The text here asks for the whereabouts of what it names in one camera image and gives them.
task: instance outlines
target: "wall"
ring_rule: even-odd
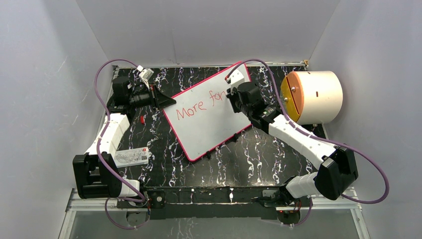
[[[390,179],[378,205],[363,206],[371,238],[420,238],[422,228],[422,2],[342,0],[311,59],[339,77],[344,103],[328,136],[372,156]],[[382,195],[381,176],[358,157],[359,198]]]
[[[309,59],[339,0],[77,0],[108,58],[148,66]]]
[[[57,238],[72,159],[104,113],[94,91],[107,60],[74,0],[0,6],[0,238]],[[106,96],[111,69],[101,77]]]

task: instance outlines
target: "yellow panel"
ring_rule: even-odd
[[[289,84],[287,83],[286,77],[284,77],[281,83],[281,94],[283,95],[284,98],[287,98],[287,102],[285,102],[286,108],[287,108],[286,109],[287,114],[293,121],[297,122],[301,115],[296,110],[295,102],[293,101],[293,97],[292,97],[292,92],[290,91],[290,87],[289,87]]]

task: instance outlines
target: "gray panel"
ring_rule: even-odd
[[[76,0],[108,58],[148,66],[309,59],[339,0]]]
[[[128,225],[125,221],[126,212],[110,212],[110,214],[117,222]],[[128,220],[131,222],[136,219],[129,217]],[[152,220],[136,231],[128,231],[111,224],[104,212],[77,212],[70,238],[357,239],[359,237],[350,210],[344,209],[314,210],[304,224],[293,230],[280,226],[277,220],[263,221],[259,218],[181,218]]]
[[[390,195],[363,205],[371,238],[420,238],[422,2],[341,1],[310,60],[331,70],[344,91],[328,136],[371,155],[390,179]],[[384,183],[357,158],[361,199],[376,199]]]
[[[0,238],[57,238],[72,159],[104,113],[93,77],[106,60],[74,0],[1,2]]]

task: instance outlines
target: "red handwriting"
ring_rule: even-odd
[[[194,104],[194,106],[192,106],[192,109],[191,108],[189,108],[189,109],[182,108],[182,112],[181,113],[180,113],[179,110],[176,110],[177,120],[180,120],[180,117],[182,117],[182,119],[184,119],[185,118],[185,114],[188,117],[191,117],[191,116],[195,115],[195,113],[198,112],[198,110],[205,111],[206,109],[205,108],[202,108],[203,105],[204,105],[204,103],[202,101],[200,101],[197,104]]]
[[[225,96],[224,91],[221,92],[221,93],[217,93],[217,94],[213,94],[212,91],[209,91],[209,93],[210,93],[210,96],[211,96],[210,99],[212,99],[212,106],[214,106],[216,100],[217,101],[223,101],[222,95]]]

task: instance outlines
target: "black marble table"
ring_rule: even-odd
[[[168,96],[204,80],[222,67],[154,68],[150,81]],[[277,104],[275,89],[264,67],[248,67],[252,81],[259,82],[262,97]],[[303,71],[302,66],[271,67],[277,89],[284,76],[291,71]],[[129,76],[136,82],[134,69],[120,69],[119,76]],[[144,116],[145,124],[140,117]],[[324,137],[321,125],[306,125],[317,136]],[[151,107],[137,110],[133,123],[124,134],[118,150],[148,146],[152,157],[148,165],[120,168],[121,176],[142,180],[149,187],[173,186],[274,186],[293,175],[315,171],[310,162],[281,140],[250,127],[241,133],[237,142],[226,142],[203,157],[190,162],[179,145],[162,111]]]

